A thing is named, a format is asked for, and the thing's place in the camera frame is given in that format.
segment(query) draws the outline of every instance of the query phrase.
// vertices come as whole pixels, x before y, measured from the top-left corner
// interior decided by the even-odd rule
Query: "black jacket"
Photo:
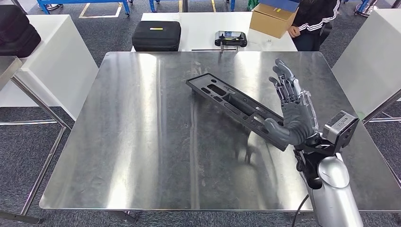
[[[301,0],[293,26],[302,33],[318,33],[324,23],[334,20],[340,0]]]

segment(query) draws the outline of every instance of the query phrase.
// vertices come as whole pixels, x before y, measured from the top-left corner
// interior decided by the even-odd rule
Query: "white stripe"
[[[302,30],[304,30],[306,28],[308,31],[312,32],[314,30],[317,30],[317,29],[321,28],[323,26],[323,23],[327,23],[327,22],[329,22],[331,20],[334,20],[336,18],[336,16],[337,16],[337,10],[338,10],[339,6],[340,6],[340,0],[337,0],[337,4],[333,9],[333,16],[332,17],[323,18],[322,21],[319,24],[316,24],[316,25],[309,26],[308,23],[303,24],[303,25],[298,27],[299,31],[302,31]]]

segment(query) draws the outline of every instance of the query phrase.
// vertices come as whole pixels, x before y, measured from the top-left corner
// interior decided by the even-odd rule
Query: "robotic arm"
[[[322,227],[362,227],[354,196],[349,185],[347,167],[340,148],[347,146],[358,118],[341,111],[323,128],[319,127],[310,93],[303,90],[287,65],[276,59],[273,71],[278,80],[269,77],[281,100],[283,126],[271,118],[264,125],[273,137],[292,144],[302,172],[315,217]]]

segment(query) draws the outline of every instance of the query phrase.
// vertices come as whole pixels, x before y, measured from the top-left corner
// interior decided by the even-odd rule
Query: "robotic thumb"
[[[267,131],[269,131],[269,134],[272,135],[273,137],[292,145],[299,144],[297,136],[294,135],[294,133],[291,133],[291,131],[288,128],[279,125],[272,118],[267,118],[264,121],[264,126],[266,127]]]

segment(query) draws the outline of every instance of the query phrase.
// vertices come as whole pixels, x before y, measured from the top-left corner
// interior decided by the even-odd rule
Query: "black bag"
[[[29,56],[40,43],[36,29],[15,5],[0,5],[0,56]]]
[[[132,36],[135,51],[178,51],[181,26],[176,21],[140,21]]]
[[[0,6],[0,40],[13,42],[17,40],[29,25],[29,20],[20,8],[15,5]]]
[[[0,56],[26,58],[34,51],[40,41],[41,38],[36,29],[28,24],[27,29],[17,40],[0,45]]]

